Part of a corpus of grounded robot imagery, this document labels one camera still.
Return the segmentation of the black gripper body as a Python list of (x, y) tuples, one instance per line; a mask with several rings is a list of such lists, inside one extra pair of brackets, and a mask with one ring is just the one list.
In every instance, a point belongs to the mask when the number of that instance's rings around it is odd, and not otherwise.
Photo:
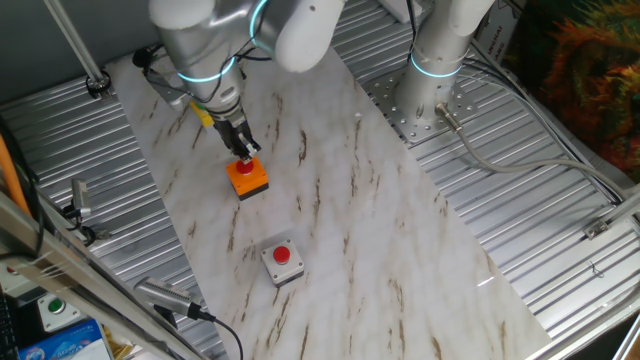
[(226, 114), (210, 113), (214, 128), (229, 150), (247, 150), (250, 144), (250, 128), (242, 110)]

